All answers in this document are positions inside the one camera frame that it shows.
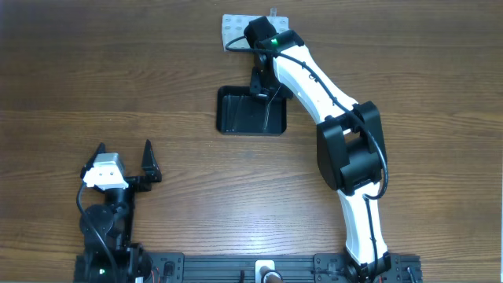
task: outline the wood grain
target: wood grain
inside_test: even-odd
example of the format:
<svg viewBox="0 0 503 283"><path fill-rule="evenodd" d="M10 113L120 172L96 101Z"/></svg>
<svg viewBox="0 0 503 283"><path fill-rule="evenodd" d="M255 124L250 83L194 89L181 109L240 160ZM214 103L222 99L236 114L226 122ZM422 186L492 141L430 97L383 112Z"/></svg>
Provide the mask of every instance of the wood grain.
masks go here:
<svg viewBox="0 0 503 283"><path fill-rule="evenodd" d="M132 175L152 140L164 181L138 194L134 224L150 251L342 250L340 203L297 100L280 137L215 129L217 89L248 84L252 66L222 52L222 14L271 6L343 91L381 111L390 250L420 255L426 281L498 280L503 2L468 0L5 0L0 280L72 279L79 169L99 142Z"/></svg>

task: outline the black cable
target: black cable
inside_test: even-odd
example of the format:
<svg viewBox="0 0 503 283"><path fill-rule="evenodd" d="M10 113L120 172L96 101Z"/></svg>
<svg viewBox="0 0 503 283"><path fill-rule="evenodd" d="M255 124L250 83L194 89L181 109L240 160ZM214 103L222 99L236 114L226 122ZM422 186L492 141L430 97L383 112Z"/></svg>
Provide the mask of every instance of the black cable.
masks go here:
<svg viewBox="0 0 503 283"><path fill-rule="evenodd" d="M317 82L317 83L319 83L321 85L321 87L323 88L323 90L325 90L325 92L330 97L330 99L332 99L333 104L337 105L337 107L341 108L347 115L349 115L350 118L353 119L353 121L356 122L356 124L362 129L363 133L365 133L365 135L369 138L369 140L375 146L376 151L377 151L377 155L379 156L380 165L383 168L383 176L384 176L383 177L383 179L384 179L383 180L383 186L382 186L381 190L379 191L379 193L376 196L370 196L368 194L364 194L363 195L363 199L365 200L366 207L367 207L367 214L369 215L370 240L372 241L372 245L373 245L373 249L374 249L375 268L374 268L374 271L373 271L373 278L375 278L376 271L377 271L377 262L379 260L379 257L377 255L376 238L374 237L374 228L373 228L373 222L372 222L372 214L370 212L370 203L369 203L369 200L379 200L386 193L387 184L388 184L388 181L389 181L389 173L388 173L388 170L387 170L387 163L386 163L386 160L384 159L383 151L379 147L379 144L377 143L376 139L367 130L367 128L365 127L365 124L352 111L350 111L348 108L344 107L344 105L340 104L340 102L337 100L337 97L333 96L332 92L330 92L330 90L325 85L325 83L323 83L323 81L320 79L320 77L318 76L318 74L316 74L316 72L313 71L312 68L310 68L309 66L307 66L306 62L302 62L302 61L300 61L300 60L298 60L298 59L296 59L294 57L291 57L289 55L283 54L281 52L272 51L272 50L252 49L252 48L231 48L230 47L230 45L232 45L233 43L235 43L235 42L237 42L239 40L242 40L242 39L246 39L246 36L243 35L243 36L240 36L240 37L238 37L236 39L233 39L233 40L229 41L226 44L226 50L233 51L233 52L243 52L243 53L269 54L269 55L272 55L272 56L283 57L283 58L289 59L292 62L295 62L295 63L299 64L302 68L305 68L310 73L310 75L313 77L313 79L314 79L315 82Z"/></svg>
<svg viewBox="0 0 503 283"><path fill-rule="evenodd" d="M86 183L82 182L82 185L80 186L79 193L77 193L77 208L79 208L80 214L82 215L82 218L84 219L84 222L87 225L87 228L89 228L94 236L98 239L98 241L101 244L101 247L105 250L105 254L107 255L108 259L110 260L110 263L112 264L112 272L113 272L113 278L114 282L117 283L117 263L116 260L113 258L112 253L108 249L107 245L105 244L105 241L103 241L103 238L101 237L100 233L94 228L93 223L91 222L91 219L87 215L87 213L84 211L82 208L82 204L80 203L80 198L82 196L82 192L86 188Z"/></svg>
<svg viewBox="0 0 503 283"><path fill-rule="evenodd" d="M316 74L316 72L313 71L312 68L307 66L306 62L302 62L298 59L295 59L294 57L283 54L281 52L272 51L272 50L252 49L252 48L231 48L230 47L230 45L232 45L233 43L235 43L239 40L242 40L242 39L246 39L246 36L243 35L243 36L240 36L236 39L229 41L229 43L226 44L226 50L233 51L233 52L243 52L243 53L269 54L272 56L283 57L283 58L289 59L290 61L293 61L293 62L299 64L300 66L302 66L302 68L305 68L313 76L315 82L318 82L321 85L321 87L323 87L323 90L325 90L325 92L330 97L330 99L332 99L333 104L337 105L337 107L341 108L346 114L349 115L350 118L353 119L353 121L356 122L356 124L362 129L362 131L365 133L365 135L370 139L372 144L375 146L376 151L377 151L377 155L379 156L380 165L383 168L383 176L384 176L383 186L382 186L380 192L376 196L370 196L368 194L365 194L363 197L368 198L370 200L379 200L381 197L383 197L383 195L386 193L387 183L388 183L388 179L389 179L389 174L387 171L387 163L386 163L386 160L384 159L383 151L380 149L379 144L377 144L376 139L367 130L367 128L365 127L365 124L352 111L350 111L348 108L346 108L342 104L340 104L340 102L337 100L337 97L333 96L332 92L330 92L330 90L325 85L325 83L323 83L323 81L320 79L318 74Z"/></svg>

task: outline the black mounting plate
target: black mounting plate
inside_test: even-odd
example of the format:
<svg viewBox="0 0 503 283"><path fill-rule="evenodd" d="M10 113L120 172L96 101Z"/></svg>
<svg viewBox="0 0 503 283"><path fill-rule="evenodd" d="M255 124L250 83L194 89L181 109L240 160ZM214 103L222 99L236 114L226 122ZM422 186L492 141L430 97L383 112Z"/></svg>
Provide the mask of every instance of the black mounting plate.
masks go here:
<svg viewBox="0 0 503 283"><path fill-rule="evenodd" d="M152 266L159 268L161 282L166 283L255 283L255 262L273 260L285 283L349 283L340 273L347 264L344 254L308 255L183 255L150 252ZM412 283L407 267L413 270L417 283L423 274L419 256L391 255L391 269L381 274L383 283Z"/></svg>
<svg viewBox="0 0 503 283"><path fill-rule="evenodd" d="M286 130L286 99L250 95L249 86L218 90L217 129L222 134L280 135Z"/></svg>

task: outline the white egg carton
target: white egg carton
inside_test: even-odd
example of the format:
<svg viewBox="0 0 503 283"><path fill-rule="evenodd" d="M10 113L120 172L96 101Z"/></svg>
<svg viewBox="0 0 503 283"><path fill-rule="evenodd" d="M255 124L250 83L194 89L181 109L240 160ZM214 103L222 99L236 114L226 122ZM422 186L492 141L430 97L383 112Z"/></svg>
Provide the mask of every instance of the white egg carton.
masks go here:
<svg viewBox="0 0 503 283"><path fill-rule="evenodd" d="M250 15L233 15L225 14L222 17L222 41L223 49L226 51L226 44L229 41L236 39L244 35L244 29L248 26L250 20L254 20L261 16L250 16ZM288 30L288 18L287 17L276 17L276 9L272 8L270 15L267 20L276 28L278 33ZM248 42L243 39L233 44L233 47L237 48L250 48Z"/></svg>

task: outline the white perforated plate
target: white perforated plate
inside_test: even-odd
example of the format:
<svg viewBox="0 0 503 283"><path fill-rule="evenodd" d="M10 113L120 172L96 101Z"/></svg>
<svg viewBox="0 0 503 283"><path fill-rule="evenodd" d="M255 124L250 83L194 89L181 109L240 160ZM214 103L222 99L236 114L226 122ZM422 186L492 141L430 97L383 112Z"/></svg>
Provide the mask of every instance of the white perforated plate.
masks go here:
<svg viewBox="0 0 503 283"><path fill-rule="evenodd" d="M261 16L249 16L249 15L230 15L225 14L222 17L222 41L223 49L226 50L226 44L240 36L244 35L244 29L248 26L250 20L254 20ZM288 30L288 18L287 17L267 17L267 20L276 28L278 33ZM249 48L248 42L246 40L240 40L233 44L233 47L238 48Z"/></svg>

